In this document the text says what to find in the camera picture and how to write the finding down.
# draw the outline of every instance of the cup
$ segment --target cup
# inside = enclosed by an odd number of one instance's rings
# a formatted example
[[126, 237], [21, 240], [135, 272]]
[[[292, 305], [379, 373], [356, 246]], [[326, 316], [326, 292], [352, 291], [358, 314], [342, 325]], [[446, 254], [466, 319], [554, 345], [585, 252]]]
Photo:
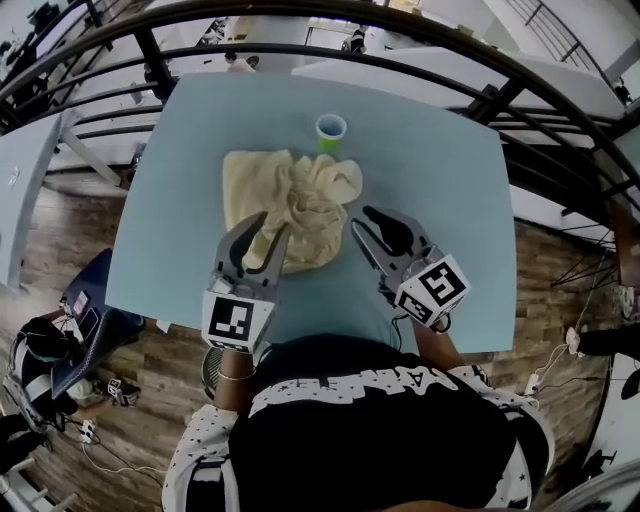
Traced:
[[316, 121], [318, 146], [325, 153], [340, 149], [342, 138], [347, 133], [347, 122], [336, 114], [324, 114]]

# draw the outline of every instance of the black railing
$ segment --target black railing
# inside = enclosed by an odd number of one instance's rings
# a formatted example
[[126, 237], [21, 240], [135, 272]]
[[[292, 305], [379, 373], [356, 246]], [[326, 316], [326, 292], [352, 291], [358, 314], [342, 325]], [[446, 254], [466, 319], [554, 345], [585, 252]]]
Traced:
[[[295, 16], [322, 17], [348, 20], [358, 24], [379, 27], [439, 46], [470, 58], [507, 78], [500, 89], [488, 85], [478, 90], [449, 77], [409, 64], [385, 59], [382, 56], [361, 55], [328, 48], [305, 46], [304, 44], [233, 43], [211, 46], [195, 46], [160, 51], [152, 29], [175, 23], [222, 16]], [[149, 82], [120, 87], [80, 99], [70, 99], [61, 105], [47, 108], [34, 116], [26, 115], [29, 104], [23, 104], [10, 112], [0, 112], [5, 124], [15, 127], [41, 119], [68, 108], [94, 103], [105, 98], [116, 97], [144, 90], [152, 90], [162, 103], [171, 95], [175, 78], [168, 72], [166, 61], [195, 55], [212, 55], [233, 50], [237, 53], [295, 54], [339, 59], [375, 66], [431, 82], [469, 97], [466, 107], [451, 110], [487, 125], [500, 132], [505, 146], [505, 157], [511, 183], [547, 197], [561, 205], [583, 213], [602, 223], [608, 223], [605, 201], [614, 196], [626, 198], [628, 203], [640, 210], [640, 205], [628, 194], [628, 188], [640, 185], [640, 176], [623, 153], [609, 139], [603, 129], [615, 121], [602, 117], [590, 117], [574, 105], [553, 86], [525, 66], [499, 51], [431, 20], [405, 12], [379, 7], [365, 2], [338, 0], [222, 0], [215, 3], [191, 0], [151, 9], [117, 23], [109, 23], [92, 33], [62, 46], [33, 64], [0, 90], [0, 105], [11, 105], [12, 97], [44, 73], [62, 62], [76, 59], [84, 52], [101, 48], [126, 36], [134, 36], [140, 46], [142, 57], [116, 62], [98, 69], [86, 70], [78, 76], [63, 80], [41, 92], [38, 100], [51, 98], [55, 92], [72, 90], [89, 78], [108, 76], [117, 70], [146, 64], [150, 70]], [[522, 108], [512, 105], [523, 91], [529, 90], [549, 105], [549, 108]], [[114, 112], [98, 112], [80, 123], [90, 123], [113, 118], [126, 118], [141, 114], [157, 114], [162, 105], [128, 108]], [[153, 122], [141, 126], [126, 126], [87, 131], [78, 136], [83, 139], [109, 137], [123, 133], [149, 132]], [[544, 146], [532, 146], [519, 140], [509, 132], [528, 130], [539, 132], [558, 144], [566, 152], [562, 159], [550, 156]], [[603, 150], [622, 172], [624, 185], [601, 169], [591, 152], [575, 147], [561, 133], [581, 134], [590, 137], [593, 146]], [[527, 160], [518, 159], [519, 152], [526, 152]], [[542, 166], [530, 165], [528, 161], [542, 162]]]
[[525, 22], [525, 26], [558, 62], [566, 62], [589, 71], [596, 71], [609, 88], [613, 85], [591, 52], [580, 39], [542, 0], [506, 0]]

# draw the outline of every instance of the beige towel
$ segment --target beige towel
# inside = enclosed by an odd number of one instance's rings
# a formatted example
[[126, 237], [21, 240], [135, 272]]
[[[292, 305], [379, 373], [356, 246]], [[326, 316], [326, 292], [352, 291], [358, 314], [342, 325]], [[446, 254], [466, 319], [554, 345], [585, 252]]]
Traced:
[[329, 155], [294, 162], [286, 150], [232, 151], [224, 159], [222, 191], [227, 230], [255, 213], [269, 212], [245, 256], [250, 268], [262, 264], [282, 224], [291, 224], [283, 269], [290, 274], [336, 257], [347, 222], [342, 205], [362, 192], [362, 171], [352, 160], [336, 162]]

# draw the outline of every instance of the black cable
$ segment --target black cable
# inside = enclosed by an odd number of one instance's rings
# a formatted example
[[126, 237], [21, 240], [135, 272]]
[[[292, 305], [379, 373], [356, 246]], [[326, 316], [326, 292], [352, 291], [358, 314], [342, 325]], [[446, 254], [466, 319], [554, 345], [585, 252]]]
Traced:
[[396, 332], [396, 335], [398, 336], [398, 341], [399, 341], [398, 351], [402, 350], [402, 334], [400, 334], [400, 328], [398, 327], [398, 322], [408, 317], [409, 315], [407, 314], [397, 315], [397, 316], [394, 316], [391, 320], [391, 327], [389, 328], [389, 337], [393, 336], [393, 333], [391, 332], [391, 329], [393, 329]]

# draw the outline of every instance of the light blue table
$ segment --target light blue table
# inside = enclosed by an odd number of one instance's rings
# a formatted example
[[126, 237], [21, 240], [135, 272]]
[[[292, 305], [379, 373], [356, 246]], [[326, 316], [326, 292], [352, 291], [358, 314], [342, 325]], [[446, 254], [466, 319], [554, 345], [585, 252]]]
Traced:
[[0, 137], [0, 283], [14, 290], [42, 180], [62, 126], [60, 114]]
[[[107, 303], [200, 328], [202, 292], [225, 233], [221, 168], [231, 150], [317, 152], [324, 113], [349, 125], [341, 152], [362, 167], [349, 207], [398, 209], [418, 218], [451, 252], [473, 289], [454, 312], [459, 350], [509, 350], [516, 264], [513, 214], [497, 134], [450, 112], [371, 89], [270, 74], [184, 76], [151, 136], [129, 192]], [[378, 275], [347, 230], [328, 266], [285, 276], [267, 339], [318, 332], [390, 338], [398, 314], [376, 292]], [[414, 347], [401, 322], [404, 350]]]

